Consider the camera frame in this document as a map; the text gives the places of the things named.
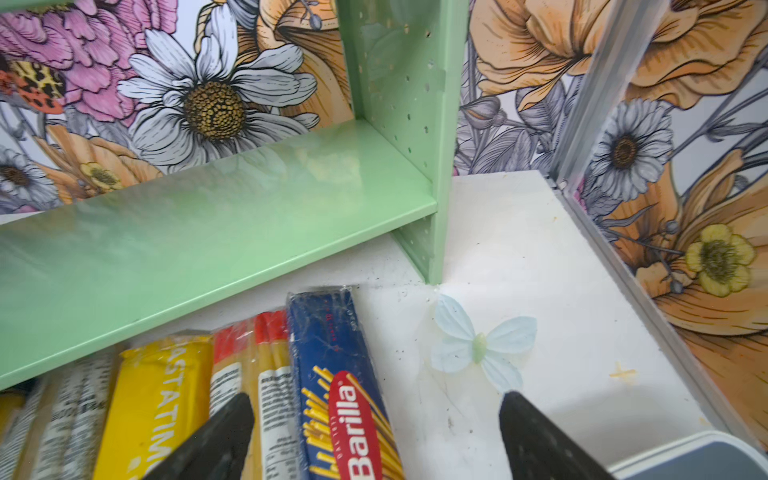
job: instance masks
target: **white daisy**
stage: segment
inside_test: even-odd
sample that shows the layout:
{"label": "white daisy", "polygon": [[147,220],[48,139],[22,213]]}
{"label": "white daisy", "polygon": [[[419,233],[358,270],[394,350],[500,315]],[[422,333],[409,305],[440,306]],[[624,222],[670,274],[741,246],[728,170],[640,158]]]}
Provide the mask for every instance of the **white daisy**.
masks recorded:
{"label": "white daisy", "polygon": [[53,180],[26,155],[0,147],[0,190],[38,210],[58,207],[61,200]]}
{"label": "white daisy", "polygon": [[657,182],[672,152],[669,104],[621,102],[594,152],[594,188],[615,200],[634,200]]}
{"label": "white daisy", "polygon": [[149,107],[139,111],[130,133],[141,157],[168,172],[250,150],[317,125],[315,114],[294,118],[247,109],[297,105],[316,90],[313,75],[294,73],[303,62],[295,45],[263,51],[235,65],[237,25],[226,4],[213,9],[193,60],[168,33],[146,30],[152,57],[132,55],[139,78],[119,91]]}

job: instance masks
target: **white table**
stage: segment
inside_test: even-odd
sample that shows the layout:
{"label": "white table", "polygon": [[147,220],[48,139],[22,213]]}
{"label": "white table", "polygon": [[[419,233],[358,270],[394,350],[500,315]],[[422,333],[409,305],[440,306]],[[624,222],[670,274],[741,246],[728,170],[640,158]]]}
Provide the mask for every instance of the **white table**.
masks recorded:
{"label": "white table", "polygon": [[136,341],[244,319],[284,304],[288,292],[359,285],[358,314],[408,477],[510,478],[501,396],[477,366],[453,375],[429,366],[442,336],[433,319],[440,292],[478,332],[513,316],[538,319],[533,350],[512,357],[523,393],[600,463],[711,429],[538,172],[454,177],[449,212],[440,287],[425,285],[384,236]]}

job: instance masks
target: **barilla logo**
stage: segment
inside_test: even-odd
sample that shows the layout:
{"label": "barilla logo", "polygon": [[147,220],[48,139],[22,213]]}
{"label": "barilla logo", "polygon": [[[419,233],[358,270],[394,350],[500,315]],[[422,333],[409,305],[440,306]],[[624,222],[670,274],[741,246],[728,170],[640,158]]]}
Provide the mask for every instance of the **barilla logo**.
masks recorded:
{"label": "barilla logo", "polygon": [[371,407],[347,375],[338,372],[329,392],[333,456],[342,480],[380,480],[382,459]]}

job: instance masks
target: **green metal shelf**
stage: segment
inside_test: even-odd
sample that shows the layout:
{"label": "green metal shelf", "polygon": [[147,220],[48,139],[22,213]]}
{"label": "green metal shelf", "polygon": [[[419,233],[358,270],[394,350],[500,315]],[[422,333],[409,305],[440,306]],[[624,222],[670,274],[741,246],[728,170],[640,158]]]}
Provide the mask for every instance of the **green metal shelf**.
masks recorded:
{"label": "green metal shelf", "polygon": [[0,389],[436,209],[432,183],[350,121],[7,223]]}

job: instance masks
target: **floral wallpaper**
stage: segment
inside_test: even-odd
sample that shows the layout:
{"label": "floral wallpaper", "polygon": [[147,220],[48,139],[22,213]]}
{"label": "floral wallpaper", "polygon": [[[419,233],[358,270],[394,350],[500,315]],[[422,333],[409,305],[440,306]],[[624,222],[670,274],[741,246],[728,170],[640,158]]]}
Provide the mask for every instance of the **floral wallpaper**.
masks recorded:
{"label": "floral wallpaper", "polygon": [[[455,174],[546,170],[613,0],[476,0]],[[671,0],[576,200],[768,450],[768,2]]]}
{"label": "floral wallpaper", "polygon": [[333,0],[77,0],[0,14],[0,214],[353,118]]}

